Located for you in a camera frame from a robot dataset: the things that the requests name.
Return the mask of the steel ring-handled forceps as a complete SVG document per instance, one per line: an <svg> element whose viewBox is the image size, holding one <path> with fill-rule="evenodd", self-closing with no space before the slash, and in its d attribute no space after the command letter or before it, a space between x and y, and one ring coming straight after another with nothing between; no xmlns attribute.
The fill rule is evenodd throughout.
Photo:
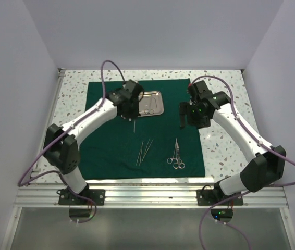
<svg viewBox="0 0 295 250"><path fill-rule="evenodd" d="M177 152L178 152L179 148L178 148L178 140L175 140L175 147L174 147L174 152L173 152L173 156L169 157L167 159L167 163L168 164L173 164L176 165L179 162L178 156L177 156Z"/></svg>

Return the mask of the dark green surgical cloth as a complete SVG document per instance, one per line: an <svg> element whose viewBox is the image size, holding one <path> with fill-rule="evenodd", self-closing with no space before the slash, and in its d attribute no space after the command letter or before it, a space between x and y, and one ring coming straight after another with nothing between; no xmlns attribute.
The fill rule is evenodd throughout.
<svg viewBox="0 0 295 250"><path fill-rule="evenodd" d="M134 178L204 177L205 167L199 131L192 126L179 128L178 105L187 102L189 79L140 81L146 91L160 91L165 111L159 116L139 117L136 132L133 121L116 117L100 126L80 145L79 169L86 180ZM153 143L141 165L137 156L144 141ZM178 139L183 169L175 169L167 159L173 156Z"/></svg>

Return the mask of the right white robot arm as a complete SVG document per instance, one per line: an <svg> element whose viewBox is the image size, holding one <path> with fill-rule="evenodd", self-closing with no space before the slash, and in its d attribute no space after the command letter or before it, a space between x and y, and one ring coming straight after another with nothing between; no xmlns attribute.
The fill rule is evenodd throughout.
<svg viewBox="0 0 295 250"><path fill-rule="evenodd" d="M274 147L262 138L236 109L233 94L213 93L205 81L191 83L187 92L189 102L179 104L180 128L187 125L208 128L211 121L219 124L241 150L248 164L233 176L214 183L212 189L201 189L203 198L211 204L225 204L243 191L257 192L282 178L286 151Z"/></svg>

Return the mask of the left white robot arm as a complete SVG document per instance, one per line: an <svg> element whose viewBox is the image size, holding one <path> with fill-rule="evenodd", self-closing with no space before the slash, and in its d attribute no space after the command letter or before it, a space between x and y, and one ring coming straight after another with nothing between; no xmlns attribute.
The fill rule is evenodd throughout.
<svg viewBox="0 0 295 250"><path fill-rule="evenodd" d="M64 183L71 189L70 197L81 205L88 201L87 183L79 170L81 143L100 126L120 116L134 119L139 114L139 101L144 88L128 80L115 90L105 92L94 106L74 120L61 126L50 125L46 130L43 157L59 171Z"/></svg>

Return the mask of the steel instrument tray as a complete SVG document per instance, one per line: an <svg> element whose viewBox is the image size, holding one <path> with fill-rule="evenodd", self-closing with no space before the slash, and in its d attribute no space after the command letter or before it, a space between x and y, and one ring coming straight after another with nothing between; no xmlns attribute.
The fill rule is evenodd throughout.
<svg viewBox="0 0 295 250"><path fill-rule="evenodd" d="M153 97L155 99L155 103L153 105L154 114L144 114L144 109L146 105L146 101ZM165 111L163 97L160 91L146 91L144 93L140 93L139 95L139 117L150 117L150 116L159 116L162 115Z"/></svg>

